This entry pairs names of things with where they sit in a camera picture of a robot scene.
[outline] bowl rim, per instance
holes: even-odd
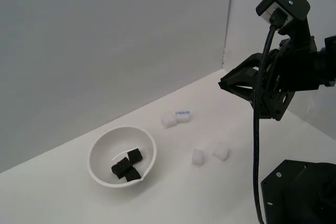
[[[97,176],[93,173],[92,169],[91,169],[91,165],[90,165],[90,156],[91,156],[91,152],[94,148],[94,146],[96,145],[96,143],[106,134],[110,133],[111,131],[114,131],[116,129],[120,129],[120,128],[134,128],[134,129],[137,129],[137,130],[140,130],[142,132],[144,132],[151,140],[152,142],[152,145],[153,145],[153,158],[151,160],[151,163],[149,164],[148,168],[146,169],[146,171],[144,172],[143,176],[140,178],[140,179],[137,179],[137,180],[133,180],[133,181],[130,181],[130,182],[126,182],[126,183],[122,183],[122,184],[110,184],[110,183],[106,183],[102,180],[100,180],[99,178],[97,178]],[[111,128],[109,131],[106,131],[104,132],[103,134],[101,134],[98,138],[96,138],[95,142],[93,143],[93,145],[91,146],[90,148],[90,151],[89,151],[89,154],[88,154],[88,157],[87,157],[87,168],[88,168],[88,171],[89,171],[89,174],[90,176],[97,182],[99,183],[100,185],[103,185],[103,186],[106,186],[106,187],[112,187],[112,188],[120,188],[120,187],[127,187],[127,186],[131,186],[131,185],[134,185],[140,181],[143,181],[143,179],[145,178],[145,176],[147,175],[147,173],[151,170],[154,162],[155,162],[155,159],[156,159],[156,143],[154,141],[154,138],[152,137],[152,135],[142,129],[142,128],[139,128],[139,127],[136,127],[136,126],[132,126],[132,125],[123,125],[123,126],[116,126],[116,127],[113,127]]]

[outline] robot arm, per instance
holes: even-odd
[[[309,3],[306,0],[263,0],[256,11],[269,22],[277,8],[288,16],[278,33],[290,38],[281,41],[279,49],[269,53],[259,116],[261,119],[280,121],[296,91],[335,85],[336,36],[326,38],[326,47],[317,51],[307,21]],[[253,107],[260,59],[260,53],[248,57],[221,78],[220,88],[249,101]]]

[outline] white foam cube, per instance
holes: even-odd
[[[166,129],[177,126],[177,119],[176,119],[175,113],[173,112],[165,113],[161,117],[161,122]]]
[[[229,146],[226,143],[220,142],[216,144],[212,154],[219,160],[225,161],[229,156]]]
[[[194,165],[202,166],[204,163],[204,155],[201,150],[194,149],[192,163]]]
[[[190,111],[189,110],[181,110],[175,112],[177,123],[187,123],[190,122]]]

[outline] white wall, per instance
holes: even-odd
[[[0,172],[222,65],[229,0],[0,4]]]
[[[307,0],[311,10],[308,22],[320,50],[324,38],[336,34],[336,0]],[[225,44],[225,70],[231,70],[255,52],[262,52],[269,25],[256,14],[261,0],[231,0]],[[281,39],[275,36],[273,48]],[[315,104],[310,114],[308,107]],[[289,108],[296,115],[336,139],[336,88],[320,87],[318,91],[297,92]]]

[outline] black cube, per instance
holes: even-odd
[[[132,168],[132,163],[126,157],[111,167],[112,172],[116,174],[119,179],[124,177],[125,174]]]
[[[127,180],[127,182],[132,181],[132,180],[136,180],[136,179],[140,179],[141,175],[139,174],[139,172],[137,171],[137,169],[135,169],[134,167],[132,169],[130,169],[126,174],[125,174],[125,178]]]
[[[127,155],[128,155],[128,158],[130,159],[130,162],[132,163],[132,165],[134,165],[137,162],[142,161],[142,159],[143,159],[143,157],[140,153],[140,150],[138,148],[127,152]]]

